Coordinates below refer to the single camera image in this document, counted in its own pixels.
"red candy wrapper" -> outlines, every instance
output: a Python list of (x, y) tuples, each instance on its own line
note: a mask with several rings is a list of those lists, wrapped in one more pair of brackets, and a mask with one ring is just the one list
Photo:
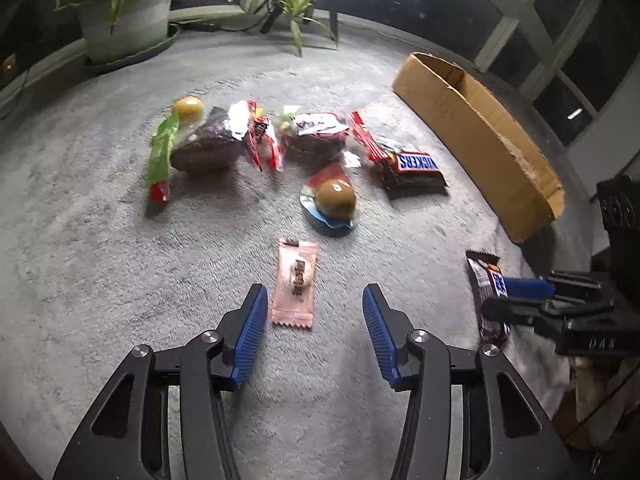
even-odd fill
[(262, 161), (258, 153), (258, 139), (256, 138), (256, 126), (258, 125), (256, 121), (257, 107), (255, 101), (247, 101), (247, 105), (249, 109), (249, 130), (247, 135), (249, 140), (249, 156), (258, 169), (262, 171)]
[(270, 118), (264, 116), (256, 117), (254, 131), (256, 144), (262, 144), (267, 147), (267, 153), (261, 150), (262, 158), (269, 159), (269, 167), (272, 170), (282, 171), (282, 149), (276, 138)]
[(388, 157), (388, 153), (380, 148), (379, 144), (373, 140), (371, 132), (367, 130), (359, 112), (349, 114), (351, 124), (351, 134), (367, 150), (367, 155), (371, 162), (380, 162)]

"cardboard box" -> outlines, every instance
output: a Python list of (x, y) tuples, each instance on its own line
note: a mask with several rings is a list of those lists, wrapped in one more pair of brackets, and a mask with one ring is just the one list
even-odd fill
[(415, 52), (393, 89), (456, 156), (513, 242), (562, 214), (556, 172), (491, 92), (459, 66)]

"brown candy wrapper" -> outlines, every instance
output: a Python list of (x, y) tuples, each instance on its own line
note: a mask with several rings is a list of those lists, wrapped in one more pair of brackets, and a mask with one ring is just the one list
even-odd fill
[(314, 322), (314, 283), (318, 244), (278, 241), (278, 275), (271, 307), (276, 324), (311, 328)]
[(481, 312), (482, 302), (487, 298), (507, 295), (502, 271), (498, 267), (500, 258), (478, 251), (466, 251), (465, 256), (474, 294), (480, 343), (492, 343), (502, 349), (509, 340), (508, 327), (504, 323), (485, 318)]

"floor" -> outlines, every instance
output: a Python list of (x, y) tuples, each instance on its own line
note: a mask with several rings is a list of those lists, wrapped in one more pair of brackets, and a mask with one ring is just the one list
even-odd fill
[[(132, 346), (179, 346), (215, 327), (251, 283), (273, 290), (279, 236), (320, 242), (316, 320), (311, 332), (269, 326), (252, 378), (228, 404), (244, 478), (389, 478), (408, 396), (380, 377), (360, 305), (366, 283), (378, 282), (415, 326), (472, 348), (467, 248), (494, 251), (510, 276), (587, 268), (588, 205), (539, 118), (492, 88), (540, 143), (567, 193), (562, 218), (519, 247), (456, 159), (391, 91), (415, 48), (373, 31), (341, 33), (339, 50), (307, 35), (300, 58), (284, 32), (185, 32), (160, 56), (117, 72), (87, 78), (75, 65), (53, 74), (1, 125), (0, 420), (43, 478)], [(186, 94), (207, 106), (252, 97), (266, 110), (360, 110), (374, 133), (428, 150), (448, 195), (390, 202), (364, 168), (353, 170), (360, 225), (327, 238), (298, 203), (311, 168), (260, 174), (241, 161), (215, 181), (176, 174), (172, 202), (153, 216), (143, 187), (148, 142)], [(566, 362), (526, 331), (514, 334), (508, 355), (553, 412)], [(180, 479), (177, 398), (174, 389), (170, 447)], [(456, 405), (452, 464), (460, 416)], [(456, 475), (452, 466), (449, 477)]]

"plastic bag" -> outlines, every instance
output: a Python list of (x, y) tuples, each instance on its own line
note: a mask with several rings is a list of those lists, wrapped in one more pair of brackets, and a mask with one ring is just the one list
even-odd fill
[(274, 122), (286, 153), (309, 156), (314, 160), (337, 158), (349, 135), (349, 125), (342, 115), (300, 113), (299, 106), (285, 106)]
[[(321, 195), (327, 191), (333, 196)], [(334, 201), (322, 203), (327, 199)], [(313, 218), (331, 229), (353, 229), (358, 224), (353, 185), (338, 162), (328, 165), (307, 181), (300, 192), (300, 203)]]
[(262, 170), (255, 140), (255, 101), (239, 101), (227, 110), (213, 107), (204, 124), (173, 148), (171, 165), (187, 173), (233, 166), (243, 154)]

